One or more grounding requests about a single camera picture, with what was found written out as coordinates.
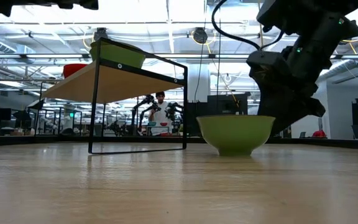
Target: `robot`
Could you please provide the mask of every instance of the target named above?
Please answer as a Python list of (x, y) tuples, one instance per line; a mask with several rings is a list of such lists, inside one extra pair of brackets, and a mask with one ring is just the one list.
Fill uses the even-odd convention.
[[(135, 117), (136, 117), (136, 113), (137, 113), (137, 110), (140, 106), (142, 105), (145, 105), (145, 104), (152, 104), (152, 106), (149, 106), (146, 110), (143, 110), (141, 113), (140, 113), (140, 122), (139, 122), (139, 127), (138, 128), (135, 128)], [(151, 110), (151, 109), (155, 109), (156, 111), (160, 111), (161, 109), (158, 107), (157, 105), (157, 102), (154, 100), (154, 96), (148, 94), (145, 96), (145, 98), (137, 105), (135, 105), (132, 109), (132, 120), (131, 120), (131, 126), (130, 126), (130, 129), (129, 132), (133, 134), (133, 136), (136, 136), (137, 135), (137, 130), (139, 131), (142, 127), (142, 120), (143, 120), (143, 117), (144, 117), (144, 113)]]
[(79, 4), (86, 9), (99, 9), (98, 0), (0, 0), (0, 13), (11, 16), (12, 6), (14, 5), (58, 5), (62, 9), (73, 9), (74, 4)]
[(346, 14), (358, 8), (358, 0), (265, 0), (257, 20), (268, 32), (273, 26), (283, 34), (298, 34), (294, 46), (279, 52), (264, 52), (268, 45), (256, 43), (222, 31), (214, 20), (215, 13), (227, 0), (215, 7), (214, 28), (226, 37), (253, 45), (249, 55), (249, 76), (260, 89), (258, 115), (276, 118), (272, 134), (279, 133), (307, 115), (322, 117), (324, 106), (312, 98), (316, 80), (323, 69), (331, 67), (330, 56), (342, 40), (358, 36), (358, 26)]
[(183, 106), (179, 105), (177, 102), (171, 102), (165, 109), (165, 116), (172, 122), (175, 122), (175, 113), (179, 113), (180, 116), (183, 117)]

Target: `desk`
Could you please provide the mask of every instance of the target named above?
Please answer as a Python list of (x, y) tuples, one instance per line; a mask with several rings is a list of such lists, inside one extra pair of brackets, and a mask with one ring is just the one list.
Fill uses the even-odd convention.
[[(101, 43), (105, 42), (111, 45), (116, 45), (127, 50), (132, 50), (140, 54), (144, 54), (148, 58), (156, 58), (163, 62), (170, 63), (173, 66), (183, 68), (183, 79), (177, 79), (150, 72), (140, 68), (135, 68), (129, 65), (113, 62), (101, 58)], [(97, 41), (97, 54), (93, 63), (87, 65), (76, 73), (70, 75), (60, 83), (49, 88), (45, 93), (40, 94), (39, 100), (42, 97), (60, 98), (73, 101), (92, 102), (91, 123), (89, 127), (89, 146), (88, 152), (90, 154), (115, 154), (114, 152), (100, 152), (92, 151), (93, 145), (93, 130), (96, 116), (96, 104), (125, 100), (141, 95), (147, 95), (160, 91), (166, 91), (183, 87), (183, 110), (187, 109), (187, 79), (188, 69), (186, 66), (171, 60), (158, 57), (154, 54), (135, 49), (128, 45), (115, 42), (109, 39), (100, 38)], [(186, 125), (183, 127), (184, 138), (183, 148), (186, 148)]]
[(0, 147), (0, 223), (358, 223), (355, 149), (266, 144), (250, 157), (219, 157), (207, 144), (189, 144), (104, 157), (88, 156), (87, 147)]

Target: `white shirt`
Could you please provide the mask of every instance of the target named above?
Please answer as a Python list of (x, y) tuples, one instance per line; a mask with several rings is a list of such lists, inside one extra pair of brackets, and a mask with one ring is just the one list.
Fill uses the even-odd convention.
[(161, 127), (160, 123), (168, 123), (168, 124), (163, 128), (152, 128), (151, 132), (153, 136), (163, 133), (168, 133), (168, 127), (169, 127), (169, 133), (172, 132), (172, 127), (171, 127), (172, 121), (167, 118), (167, 114), (165, 112), (165, 110), (167, 110), (168, 103), (164, 101), (162, 104), (157, 104), (157, 105), (159, 108), (161, 108), (161, 110), (156, 111), (154, 113), (153, 121), (155, 122), (155, 125), (157, 127)]

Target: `green bowl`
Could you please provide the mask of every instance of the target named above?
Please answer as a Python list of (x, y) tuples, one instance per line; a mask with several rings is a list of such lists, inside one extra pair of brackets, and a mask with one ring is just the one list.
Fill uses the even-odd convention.
[(256, 115), (215, 115), (197, 117), (204, 140), (220, 156), (249, 156), (265, 144), (275, 118)]
[[(130, 47), (139, 49), (133, 45), (125, 44)], [(97, 42), (93, 42), (91, 44), (90, 54), (92, 56), (92, 60), (96, 58), (96, 51), (97, 51)], [(124, 65), (129, 65), (135, 68), (142, 68), (143, 62), (146, 59), (146, 56), (132, 50), (124, 49), (122, 47), (118, 47), (113, 44), (109, 44), (107, 42), (101, 43), (100, 49), (100, 56), (101, 58), (111, 60), (113, 62), (122, 63)]]

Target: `black metal frame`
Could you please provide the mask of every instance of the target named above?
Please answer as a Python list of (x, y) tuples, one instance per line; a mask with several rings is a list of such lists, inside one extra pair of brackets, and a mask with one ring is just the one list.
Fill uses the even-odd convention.
[[(172, 78), (172, 77), (168, 77), (165, 75), (161, 75), (161, 74), (157, 74), (154, 72), (150, 72), (150, 71), (146, 71), (140, 68), (135, 68), (129, 65), (123, 65), (121, 63), (117, 63), (117, 62), (113, 62), (110, 60), (106, 60), (101, 58), (101, 43), (102, 42), (107, 42), (109, 44), (112, 45), (116, 45), (118, 47), (122, 47), (124, 49), (127, 50), (132, 50), (135, 51), (137, 53), (143, 54), (146, 57), (151, 57), (151, 58), (156, 58), (158, 60), (161, 60), (163, 62), (167, 62), (170, 63), (174, 66), (179, 66), (181, 68), (184, 69), (184, 73), (183, 73), (183, 78), (182, 80), (178, 80), (176, 78)], [(161, 149), (158, 151), (170, 151), (170, 150), (184, 150), (187, 148), (187, 120), (186, 120), (186, 110), (187, 110), (187, 88), (188, 88), (188, 69), (186, 66), (181, 65), (179, 63), (173, 62), (171, 60), (156, 56), (154, 54), (150, 54), (148, 52), (144, 52), (142, 50), (139, 49), (135, 49), (133, 47), (130, 47), (128, 45), (119, 43), (119, 42), (115, 42), (113, 40), (109, 40), (109, 39), (105, 39), (105, 38), (100, 38), (97, 41), (97, 47), (96, 47), (96, 56), (94, 61), (96, 62), (95, 65), (95, 75), (94, 75), (94, 85), (93, 85), (93, 98), (92, 98), (92, 110), (91, 110), (91, 123), (89, 126), (89, 140), (88, 140), (88, 152), (90, 154), (122, 154), (122, 153), (137, 153), (137, 152), (154, 152), (156, 150), (148, 150), (148, 151), (130, 151), (130, 152), (94, 152), (93, 151), (93, 143), (95, 142), (94, 140), (94, 122), (95, 122), (95, 117), (96, 117), (96, 100), (98, 97), (98, 87), (99, 87), (99, 68), (100, 66), (106, 66), (106, 67), (110, 67), (110, 68), (115, 68), (115, 69), (119, 69), (119, 70), (123, 70), (123, 71), (127, 71), (127, 72), (131, 72), (131, 73), (135, 73), (138, 75), (143, 75), (149, 78), (154, 78), (157, 80), (163, 80), (165, 82), (170, 82), (170, 83), (175, 83), (175, 84), (179, 84), (181, 86), (183, 86), (183, 137), (182, 137), (182, 146), (181, 148), (175, 148), (175, 149)]]
[[(150, 138), (150, 137), (94, 137), (95, 142), (136, 142), (136, 143), (181, 143), (180, 138)], [(10, 146), (15, 144), (41, 144), (41, 143), (64, 143), (64, 142), (87, 142), (88, 137), (85, 136), (1, 136), (0, 146)], [(203, 138), (189, 138), (187, 143), (206, 144)], [(307, 144), (314, 146), (339, 147), (345, 149), (358, 150), (358, 140), (335, 140), (335, 139), (269, 139), (266, 144)]]

